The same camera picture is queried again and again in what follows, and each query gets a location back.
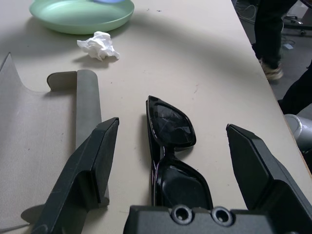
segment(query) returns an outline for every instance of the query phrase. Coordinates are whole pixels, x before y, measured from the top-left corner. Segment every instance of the bolt hole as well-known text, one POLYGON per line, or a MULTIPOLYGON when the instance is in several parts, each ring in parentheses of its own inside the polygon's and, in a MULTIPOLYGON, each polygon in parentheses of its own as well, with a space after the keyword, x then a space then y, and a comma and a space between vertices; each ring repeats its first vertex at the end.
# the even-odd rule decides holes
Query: bolt hole
POLYGON ((229 216, 228 214, 223 211, 223 210, 218 210, 216 213, 215 213, 215 216, 217 219, 219 219, 219 221, 221 222, 227 222, 229 220, 229 216))
POLYGON ((175 211, 175 215, 177 216, 178 219, 180 220, 185 220, 189 217, 189 213, 187 212, 186 209, 184 208, 179 208, 175 211))

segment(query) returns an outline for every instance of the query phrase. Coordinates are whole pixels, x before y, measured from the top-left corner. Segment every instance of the sunglasses frame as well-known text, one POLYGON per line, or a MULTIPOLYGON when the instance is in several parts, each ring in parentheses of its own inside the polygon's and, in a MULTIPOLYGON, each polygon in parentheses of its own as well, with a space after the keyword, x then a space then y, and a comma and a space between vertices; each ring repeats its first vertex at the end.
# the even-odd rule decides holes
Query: sunglasses frame
POLYGON ((152 205, 153 206, 163 205, 162 194, 158 192, 158 191, 161 191, 162 181, 160 179, 161 176, 158 176, 158 175, 161 175, 163 169, 167 168, 170 165, 179 169, 183 168, 184 171, 187 171, 188 174, 194 175, 197 178, 197 180, 200 181, 200 184, 203 185, 203 189, 206 191, 207 205, 212 209, 213 202, 212 202, 210 190, 209 190, 209 187, 205 178, 194 168, 192 168, 188 164, 182 162, 181 160, 175 157, 175 151, 181 151, 186 148, 192 147, 196 143, 195 131, 189 118, 176 107, 153 96, 149 96, 146 101, 146 114, 147 114, 147 129, 148 129, 148 137, 149 137, 149 144, 150 144, 150 152, 151 152, 151 157, 152 157, 152 205), (194 136, 191 142, 183 143, 183 144, 170 144, 168 142, 165 142, 160 136, 157 136, 155 130, 153 129, 153 121, 151 120, 151 113, 153 112, 153 108, 157 105, 165 106, 181 114, 182 117, 184 117, 187 120, 190 130, 194 136))

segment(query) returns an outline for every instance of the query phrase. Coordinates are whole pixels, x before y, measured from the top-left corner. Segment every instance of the sunglasses lens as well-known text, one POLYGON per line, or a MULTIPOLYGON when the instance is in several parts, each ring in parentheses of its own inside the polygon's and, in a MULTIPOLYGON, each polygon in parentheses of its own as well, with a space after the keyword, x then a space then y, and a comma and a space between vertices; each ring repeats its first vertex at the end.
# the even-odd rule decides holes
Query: sunglasses lens
POLYGON ((156 134, 164 141, 170 144, 185 144, 193 141, 192 128, 181 113, 163 105, 156 105, 152 119, 156 134))
POLYGON ((190 208, 213 208, 208 185, 199 173, 181 162, 160 164, 155 181, 159 189, 156 205, 173 207, 183 204, 190 208))

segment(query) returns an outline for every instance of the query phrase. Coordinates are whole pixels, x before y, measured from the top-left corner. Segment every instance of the office chair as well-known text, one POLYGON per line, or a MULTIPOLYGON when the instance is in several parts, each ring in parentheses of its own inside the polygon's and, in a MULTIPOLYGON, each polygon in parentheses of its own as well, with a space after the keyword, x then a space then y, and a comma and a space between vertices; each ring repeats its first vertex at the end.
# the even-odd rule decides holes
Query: office chair
MULTIPOLYGON (((309 0, 300 1, 308 8, 312 8, 312 2, 310 2, 309 0)), ((284 17, 284 28, 299 29, 300 35, 304 36, 306 34, 306 30, 312 30, 312 25, 305 25, 301 20, 298 19, 296 15, 286 15, 284 17)))

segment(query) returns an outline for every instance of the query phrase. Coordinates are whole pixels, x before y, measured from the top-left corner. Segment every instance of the gray cardboard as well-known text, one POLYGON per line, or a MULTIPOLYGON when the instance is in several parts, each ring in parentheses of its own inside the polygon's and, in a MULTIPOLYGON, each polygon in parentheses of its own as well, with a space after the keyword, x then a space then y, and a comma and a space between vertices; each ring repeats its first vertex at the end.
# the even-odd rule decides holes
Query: gray cardboard
POLYGON ((93 72, 47 81, 50 92, 27 89, 11 55, 0 70, 0 233, 28 224, 21 213, 45 203, 68 157, 101 122, 93 72))

